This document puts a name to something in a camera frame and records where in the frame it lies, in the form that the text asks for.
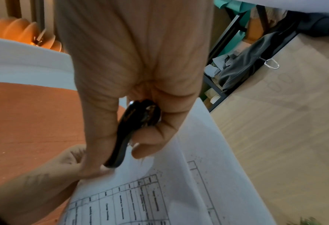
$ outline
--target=wooden table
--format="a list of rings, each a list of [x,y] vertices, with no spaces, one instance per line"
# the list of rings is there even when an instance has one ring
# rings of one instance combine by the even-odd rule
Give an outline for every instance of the wooden table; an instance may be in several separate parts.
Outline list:
[[[295,37],[212,113],[279,225],[329,225],[329,37]]]

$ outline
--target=wooden surface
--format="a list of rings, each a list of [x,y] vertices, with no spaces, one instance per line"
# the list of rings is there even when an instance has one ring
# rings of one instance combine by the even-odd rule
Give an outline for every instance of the wooden surface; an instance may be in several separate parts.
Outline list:
[[[279,225],[329,225],[329,37],[299,35],[212,113]]]
[[[0,184],[84,142],[76,91],[0,83]],[[63,207],[37,224],[57,224]]]

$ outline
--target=hand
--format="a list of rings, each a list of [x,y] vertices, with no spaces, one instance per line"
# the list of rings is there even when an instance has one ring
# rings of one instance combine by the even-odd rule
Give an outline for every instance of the hand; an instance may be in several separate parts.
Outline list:
[[[162,149],[199,95],[212,0],[58,0],[55,7],[82,102],[83,172],[96,171],[112,153],[124,96],[153,100],[162,110],[160,123],[134,133],[133,157]]]
[[[33,224],[67,200],[80,179],[85,145],[76,145],[0,186],[0,219],[10,225]],[[93,176],[109,173],[104,166]]]

